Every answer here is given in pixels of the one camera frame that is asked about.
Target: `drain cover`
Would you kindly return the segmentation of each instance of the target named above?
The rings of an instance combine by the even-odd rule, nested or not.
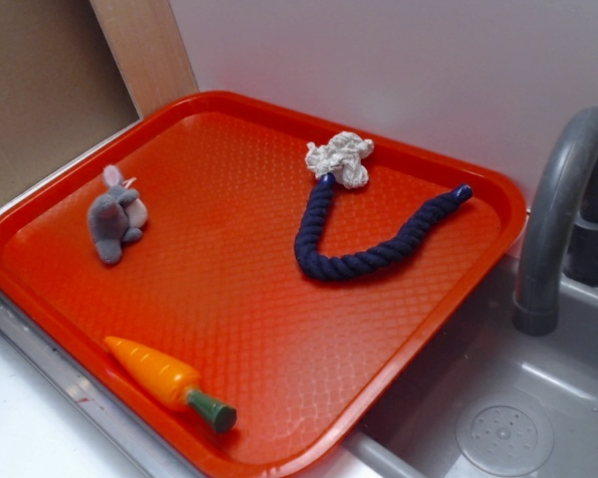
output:
[[[544,413],[520,395],[491,395],[458,419],[456,440],[476,467],[496,476],[522,476],[541,467],[553,449]]]

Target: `navy blue rope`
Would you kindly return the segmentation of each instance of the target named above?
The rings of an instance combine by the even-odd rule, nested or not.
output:
[[[308,205],[295,238],[295,256],[306,276],[321,281],[346,281],[375,272],[411,255],[428,231],[439,221],[455,212],[471,198],[471,188],[462,184],[456,189],[424,202],[397,235],[367,251],[326,257],[317,251],[334,196],[335,177],[321,176],[312,189]]]

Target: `orange tray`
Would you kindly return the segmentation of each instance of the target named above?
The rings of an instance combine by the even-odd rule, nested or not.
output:
[[[369,184],[337,189],[320,250],[394,236],[428,198],[474,198],[402,264],[346,283],[307,279],[293,241],[315,184],[306,143],[375,142]],[[107,267],[87,211],[115,163],[149,210],[143,239]],[[201,471],[285,476],[336,445],[521,231],[525,203],[495,172],[230,93],[176,102],[0,217],[0,289]],[[214,434],[146,395],[105,336],[200,370],[238,421]]]

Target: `sink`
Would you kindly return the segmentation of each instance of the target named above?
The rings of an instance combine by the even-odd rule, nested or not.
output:
[[[557,329],[532,337],[516,270],[505,257],[358,425],[398,476],[598,477],[598,290],[564,278]]]

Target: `faucet spout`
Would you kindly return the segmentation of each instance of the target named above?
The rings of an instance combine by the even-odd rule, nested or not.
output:
[[[542,174],[529,221],[514,294],[514,324],[543,336],[558,322],[563,263],[572,238],[577,243],[565,273],[598,283],[598,265],[588,270],[588,236],[598,238],[598,108],[578,113],[558,138]]]

